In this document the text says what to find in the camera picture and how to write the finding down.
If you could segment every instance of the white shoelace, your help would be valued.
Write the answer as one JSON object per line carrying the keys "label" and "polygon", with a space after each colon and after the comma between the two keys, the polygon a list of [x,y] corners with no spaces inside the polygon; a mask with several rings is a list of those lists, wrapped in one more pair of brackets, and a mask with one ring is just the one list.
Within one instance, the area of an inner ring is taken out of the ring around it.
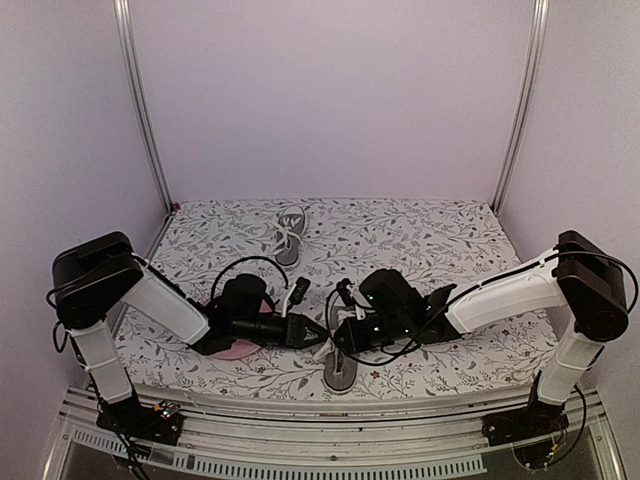
{"label": "white shoelace", "polygon": [[291,230],[287,230],[285,227],[283,227],[282,225],[280,225],[278,222],[269,222],[271,225],[273,225],[276,230],[278,230],[280,233],[282,233],[282,237],[280,238],[279,241],[276,242],[276,244],[273,246],[273,255],[279,255],[282,252],[284,252],[285,250],[287,250],[290,246],[291,246],[291,238],[293,237],[295,239],[297,239],[300,243],[302,243],[302,238],[300,238],[300,235],[298,235],[296,232],[292,232]]}

